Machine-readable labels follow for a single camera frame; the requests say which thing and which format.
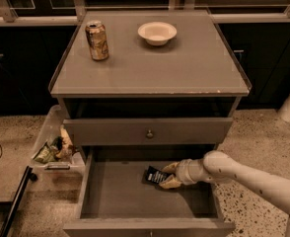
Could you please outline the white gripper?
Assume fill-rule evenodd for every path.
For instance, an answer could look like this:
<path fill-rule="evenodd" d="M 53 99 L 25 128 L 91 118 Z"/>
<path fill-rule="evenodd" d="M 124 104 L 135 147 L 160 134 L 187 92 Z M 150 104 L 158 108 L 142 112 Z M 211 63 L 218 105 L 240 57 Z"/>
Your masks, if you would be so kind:
<path fill-rule="evenodd" d="M 162 171 L 170 175 L 165 181 L 161 182 L 159 186 L 165 190 L 175 189 L 184 185 L 193 185 L 197 183 L 196 174 L 197 161 L 192 159 L 181 160 L 165 166 Z"/>

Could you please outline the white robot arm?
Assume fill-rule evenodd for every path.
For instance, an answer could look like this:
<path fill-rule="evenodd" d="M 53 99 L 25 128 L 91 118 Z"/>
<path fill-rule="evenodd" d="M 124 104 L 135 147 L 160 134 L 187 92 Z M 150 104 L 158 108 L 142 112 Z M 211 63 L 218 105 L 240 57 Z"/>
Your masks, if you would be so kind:
<path fill-rule="evenodd" d="M 290 180 L 238 163 L 229 155 L 212 150 L 201 159 L 184 159 L 163 168 L 169 177 L 163 189 L 198 182 L 220 183 L 234 180 L 288 214 L 285 237 L 290 237 Z"/>

